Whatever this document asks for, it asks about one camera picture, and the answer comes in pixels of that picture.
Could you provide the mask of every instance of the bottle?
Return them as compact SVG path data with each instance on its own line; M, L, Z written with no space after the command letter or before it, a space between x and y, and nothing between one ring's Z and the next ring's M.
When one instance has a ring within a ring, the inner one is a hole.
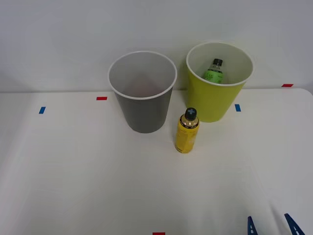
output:
M197 110L188 108L178 121L175 148L181 153L189 153L194 146L198 129Z
M214 59L211 67L204 73L203 78L207 81L221 84L223 81L223 72L221 71L223 60Z

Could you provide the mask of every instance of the gold bottle label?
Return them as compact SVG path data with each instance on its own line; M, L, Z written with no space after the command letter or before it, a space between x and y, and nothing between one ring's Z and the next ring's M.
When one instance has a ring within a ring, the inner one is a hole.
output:
M194 146L196 135L199 129L199 122L196 126L188 127L178 121L178 128L176 134L176 149L181 153L188 153Z

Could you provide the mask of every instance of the bottle label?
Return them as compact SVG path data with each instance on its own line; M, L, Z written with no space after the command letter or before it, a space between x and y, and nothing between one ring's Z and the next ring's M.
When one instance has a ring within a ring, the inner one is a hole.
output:
M219 70L208 69L203 78L207 81L221 84L223 76L223 73Z
M188 153L193 148L196 135L199 129L199 122L195 127L186 128L182 125L181 119L178 122L177 134L176 134L176 149L181 153Z

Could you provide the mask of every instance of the gray cup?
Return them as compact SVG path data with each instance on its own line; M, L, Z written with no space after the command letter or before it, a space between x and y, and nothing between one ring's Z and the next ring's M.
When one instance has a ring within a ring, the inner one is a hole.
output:
M169 58L152 51L123 55L111 65L108 79L134 131L151 133L162 127L177 79Z

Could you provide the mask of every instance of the cup rim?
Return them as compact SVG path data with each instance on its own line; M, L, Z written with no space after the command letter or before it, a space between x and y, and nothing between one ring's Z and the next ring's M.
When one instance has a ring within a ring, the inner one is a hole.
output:
M131 54L135 54L135 53L151 53L151 54L156 54L156 55L159 55L159 56L165 58L166 60L168 60L168 61L172 64L172 66L173 66L173 68L174 68L174 71L175 71L175 78L174 78L173 83L172 83L166 90L162 91L161 93L156 94L156 95L153 95L153 96L148 96L148 97L133 97L133 96L125 95L125 94L119 92L118 90L116 90L116 89L112 86L112 84L111 84L111 82L110 82L110 71L111 71L112 67L113 67L120 59L122 59L122 58L124 58L124 57L126 57L126 56L129 56L129 55L131 55ZM139 50L139 51L133 51L133 52L127 53L127 54L125 54L125 55L122 55L122 56L120 56L117 60L115 60L115 61L110 65L110 68L109 68L109 70L108 70L107 76L108 76L109 85L110 85L110 87L113 89L113 91L114 91L115 93L119 94L120 96L122 96L122 97L124 97L124 98L128 98L128 99L147 100L147 99L154 99L154 98L157 98L157 97L159 97L159 96L161 96L161 95L167 93L170 89L173 88L173 86L174 86L174 84L175 84L175 82L176 82L176 80L177 80L177 68L176 68L174 62L173 62L170 58L168 58L167 56L165 56L165 55L163 55L163 54L161 54L161 53L158 53L158 52L155 52L155 51L150 51L150 50Z
M245 80L241 81L241 82L237 82L237 83L233 83L233 84L218 84L218 83L214 83L214 82L210 82L210 81L207 81L203 78L201 78L200 76L196 75L196 73L190 68L189 66L189 56L191 54L191 52L198 48L198 47L201 47L203 45L206 45L206 44L213 44L213 43L218 43L218 44L225 44L225 45L228 45L228 46L231 46L231 47L235 47L236 49L238 50L241 50L244 54L246 54L246 56L250 59L251 63L252 63L252 72L250 74L249 77L247 77ZM249 55L249 53L247 53L245 50L241 49L241 48L238 48L230 43L225 43L225 42L218 42L218 41L210 41L210 42L204 42L204 43L201 43L201 44L198 44L196 46L194 46L193 48L190 49L190 51L188 52L187 54L187 57L186 57L186 64L187 64L187 67L189 69L189 71L197 78L199 79L200 81L202 82L205 82L205 83L208 83L210 85L213 85L213 86L219 86L219 87L234 87L234 86L238 86L238 85L241 85L243 83L246 83L254 74L254 71L255 71L255 65L254 65L254 61L253 59L251 58L251 56Z

